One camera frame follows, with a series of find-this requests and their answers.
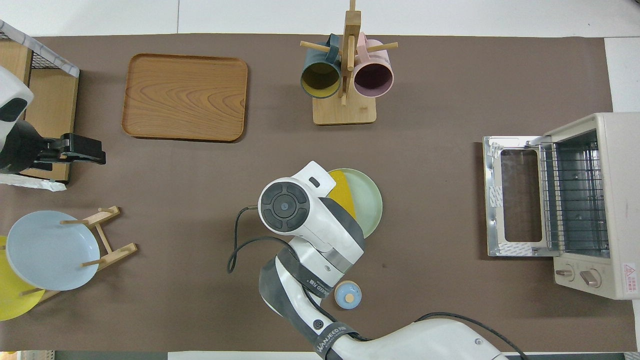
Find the toaster oven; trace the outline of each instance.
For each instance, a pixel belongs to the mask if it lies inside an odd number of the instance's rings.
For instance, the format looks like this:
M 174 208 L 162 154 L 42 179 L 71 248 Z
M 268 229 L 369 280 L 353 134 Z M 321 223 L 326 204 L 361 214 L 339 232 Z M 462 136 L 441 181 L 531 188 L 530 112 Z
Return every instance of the toaster oven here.
M 640 113 L 596 113 L 542 136 L 486 136 L 488 253 L 552 256 L 556 283 L 640 299 Z

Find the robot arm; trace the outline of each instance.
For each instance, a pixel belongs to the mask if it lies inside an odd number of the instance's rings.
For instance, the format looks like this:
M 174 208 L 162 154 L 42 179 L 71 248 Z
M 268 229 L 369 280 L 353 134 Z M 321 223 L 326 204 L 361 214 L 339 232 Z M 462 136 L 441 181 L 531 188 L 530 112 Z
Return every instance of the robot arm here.
M 31 124 L 19 120 L 33 93 L 9 70 L 0 67 L 0 174 L 27 168 L 51 170 L 52 163 L 89 161 L 105 164 L 102 143 L 72 133 L 43 138 Z
M 293 177 L 269 183 L 260 195 L 260 219 L 270 230 L 294 235 L 260 272 L 266 304 L 313 344 L 323 359 L 485 359 L 506 360 L 499 350 L 466 325 L 447 319 L 414 322 L 371 341 L 319 308 L 364 253 L 355 220 L 326 198 L 335 182 L 317 163 Z

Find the warning triangle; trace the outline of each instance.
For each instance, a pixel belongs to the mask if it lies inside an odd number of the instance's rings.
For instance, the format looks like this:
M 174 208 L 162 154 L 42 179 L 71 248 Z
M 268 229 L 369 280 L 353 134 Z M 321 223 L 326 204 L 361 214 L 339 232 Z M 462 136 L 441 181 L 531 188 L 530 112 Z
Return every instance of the warning triangle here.
M 636 272 L 636 270 L 634 268 L 632 268 L 631 266 L 628 266 L 627 264 L 625 264 L 625 276 L 629 276 L 629 275 L 633 274 L 634 272 Z

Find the brown tabletop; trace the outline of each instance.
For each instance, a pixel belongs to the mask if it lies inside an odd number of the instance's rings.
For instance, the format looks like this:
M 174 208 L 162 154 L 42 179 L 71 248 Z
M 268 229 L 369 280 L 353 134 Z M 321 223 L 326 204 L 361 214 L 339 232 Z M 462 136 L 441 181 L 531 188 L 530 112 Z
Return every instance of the brown tabletop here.
M 393 89 L 369 125 L 319 127 L 299 86 L 300 35 L 154 35 L 40 39 L 82 69 L 76 133 L 102 140 L 107 165 L 74 164 L 51 193 L 0 186 L 0 233 L 52 209 L 85 217 L 117 205 L 104 226 L 114 247 L 140 251 L 87 285 L 0 323 L 0 350 L 311 351 L 258 294 L 260 268 L 279 250 L 249 246 L 225 265 L 233 223 L 270 181 L 310 160 L 368 174 L 384 214 L 345 276 L 363 301 L 324 307 L 376 338 L 432 311 L 491 325 L 525 351 L 635 351 L 630 301 L 554 284 L 551 259 L 486 255 L 480 141 L 540 135 L 611 111 L 599 38 L 378 37 Z M 129 59 L 138 53 L 238 57 L 249 66 L 245 134 L 236 143 L 141 140 L 121 126 Z M 241 240 L 269 234 L 255 212 Z M 498 339 L 482 332 L 501 350 Z

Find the brown rectangular tray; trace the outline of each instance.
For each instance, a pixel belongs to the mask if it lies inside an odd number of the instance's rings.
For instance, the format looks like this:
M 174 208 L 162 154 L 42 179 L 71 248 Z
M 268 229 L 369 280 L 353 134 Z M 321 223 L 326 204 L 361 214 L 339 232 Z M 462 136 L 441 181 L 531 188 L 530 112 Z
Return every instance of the brown rectangular tray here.
M 247 72 L 238 58 L 137 54 L 122 129 L 138 138 L 234 141 L 244 130 Z

